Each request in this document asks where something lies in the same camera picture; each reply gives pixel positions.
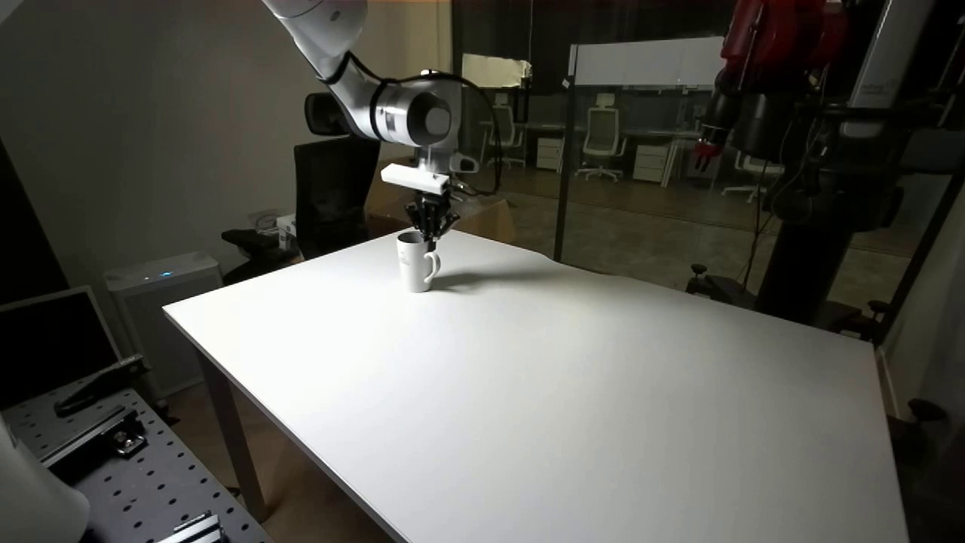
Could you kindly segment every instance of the concrete floor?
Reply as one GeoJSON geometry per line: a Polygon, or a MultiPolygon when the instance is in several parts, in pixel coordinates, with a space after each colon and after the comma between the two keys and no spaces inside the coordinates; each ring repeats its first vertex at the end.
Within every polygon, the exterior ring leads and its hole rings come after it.
{"type": "MultiPolygon", "coordinates": [[[[551,254],[558,174],[510,168],[498,196],[514,217],[505,242],[551,254]]],[[[669,186],[640,180],[574,180],[563,264],[655,281],[683,291],[690,264],[714,276],[745,276],[750,247],[753,203],[721,196],[719,186],[674,180],[669,186]]],[[[750,268],[758,291],[778,234],[778,220],[761,240],[750,268]]],[[[855,236],[831,299],[861,309],[869,299],[889,299],[916,236],[855,236]]],[[[369,543],[390,540],[335,484],[329,484],[300,450],[296,450],[255,408],[237,399],[250,452],[266,489],[271,516],[266,531],[282,543],[369,543]]],[[[171,399],[175,433],[225,484],[236,487],[210,404],[201,388],[171,399]]]]}

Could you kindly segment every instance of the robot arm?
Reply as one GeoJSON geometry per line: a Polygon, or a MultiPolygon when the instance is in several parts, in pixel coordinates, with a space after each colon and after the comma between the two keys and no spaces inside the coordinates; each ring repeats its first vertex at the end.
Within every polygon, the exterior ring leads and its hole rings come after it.
{"type": "Polygon", "coordinates": [[[460,81],[456,79],[377,79],[350,45],[360,39],[369,0],[263,0],[288,31],[321,81],[335,94],[348,126],[362,139],[420,152],[420,166],[386,166],[383,180],[416,191],[409,220],[428,247],[456,220],[450,211],[450,171],[457,155],[460,81]]]}

